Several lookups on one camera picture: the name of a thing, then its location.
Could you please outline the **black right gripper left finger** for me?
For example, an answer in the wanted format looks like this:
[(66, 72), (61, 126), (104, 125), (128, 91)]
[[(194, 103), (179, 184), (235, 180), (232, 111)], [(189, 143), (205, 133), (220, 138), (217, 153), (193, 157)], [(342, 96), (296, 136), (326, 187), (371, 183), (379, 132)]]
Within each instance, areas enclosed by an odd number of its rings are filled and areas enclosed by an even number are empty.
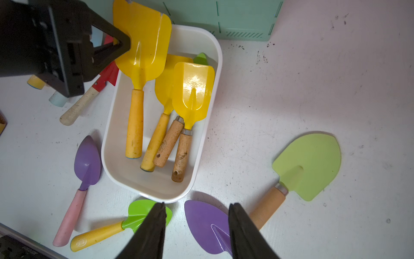
[(116, 259), (161, 259), (165, 242), (165, 203), (156, 203)]

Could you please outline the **green scoop yellow handle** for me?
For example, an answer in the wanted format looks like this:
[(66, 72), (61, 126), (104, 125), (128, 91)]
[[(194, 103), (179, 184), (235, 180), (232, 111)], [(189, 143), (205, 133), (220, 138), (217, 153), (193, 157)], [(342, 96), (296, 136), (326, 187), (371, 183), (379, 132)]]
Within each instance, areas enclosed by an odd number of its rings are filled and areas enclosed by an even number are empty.
[(123, 232), (127, 228), (136, 233), (155, 204), (155, 201), (147, 199), (132, 202), (128, 207), (128, 217), (126, 220), (75, 236), (70, 243), (70, 249), (73, 252), (80, 251)]

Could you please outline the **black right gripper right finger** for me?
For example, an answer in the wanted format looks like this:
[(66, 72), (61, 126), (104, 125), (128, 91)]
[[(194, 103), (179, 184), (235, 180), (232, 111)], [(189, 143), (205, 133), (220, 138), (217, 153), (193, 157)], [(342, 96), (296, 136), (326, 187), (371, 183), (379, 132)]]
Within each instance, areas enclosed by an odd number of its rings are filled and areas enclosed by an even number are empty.
[(279, 259), (239, 203), (229, 207), (233, 259)]

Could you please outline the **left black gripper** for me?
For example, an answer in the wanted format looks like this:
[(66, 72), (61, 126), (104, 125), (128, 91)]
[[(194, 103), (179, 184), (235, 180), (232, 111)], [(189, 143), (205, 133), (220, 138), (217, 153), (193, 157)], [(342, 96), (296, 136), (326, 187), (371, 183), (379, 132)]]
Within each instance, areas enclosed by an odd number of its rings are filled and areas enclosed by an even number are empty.
[(76, 97), (130, 46), (83, 1), (1, 1), (1, 77), (34, 74)]

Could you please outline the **yellow shovel wooden handle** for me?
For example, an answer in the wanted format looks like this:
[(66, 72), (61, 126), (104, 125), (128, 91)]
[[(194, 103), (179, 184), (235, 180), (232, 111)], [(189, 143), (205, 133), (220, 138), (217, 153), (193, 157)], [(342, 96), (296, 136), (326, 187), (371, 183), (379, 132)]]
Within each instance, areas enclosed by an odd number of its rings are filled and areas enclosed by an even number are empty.
[(212, 66), (179, 62), (174, 67), (172, 105), (184, 121), (171, 176), (174, 182), (184, 180), (193, 139), (192, 128), (208, 114), (214, 81)]

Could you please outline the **light green trowel wooden handle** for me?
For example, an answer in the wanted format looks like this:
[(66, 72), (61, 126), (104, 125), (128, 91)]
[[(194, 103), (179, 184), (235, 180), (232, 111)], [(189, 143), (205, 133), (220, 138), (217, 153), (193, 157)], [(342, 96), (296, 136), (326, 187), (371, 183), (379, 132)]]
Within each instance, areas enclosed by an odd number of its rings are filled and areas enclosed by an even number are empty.
[(337, 139), (328, 133), (309, 133), (293, 140), (274, 160), (272, 169), (279, 181), (257, 203), (250, 219), (260, 230), (295, 192), (312, 201), (337, 176), (341, 150)]

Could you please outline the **purple trowel pink handle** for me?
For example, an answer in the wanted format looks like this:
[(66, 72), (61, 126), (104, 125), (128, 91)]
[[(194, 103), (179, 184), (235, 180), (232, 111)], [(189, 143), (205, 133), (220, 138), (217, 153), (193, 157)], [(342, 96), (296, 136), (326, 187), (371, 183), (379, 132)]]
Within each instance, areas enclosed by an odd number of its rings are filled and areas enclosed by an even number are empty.
[(232, 255), (229, 217), (219, 208), (202, 201), (188, 200), (185, 217), (196, 242), (209, 254)]
[(100, 179), (100, 154), (90, 135), (86, 136), (78, 147), (74, 161), (74, 172), (81, 181), (81, 185), (77, 189), (52, 242), (55, 247), (63, 247), (68, 244), (77, 224), (87, 190), (89, 186), (95, 185)]

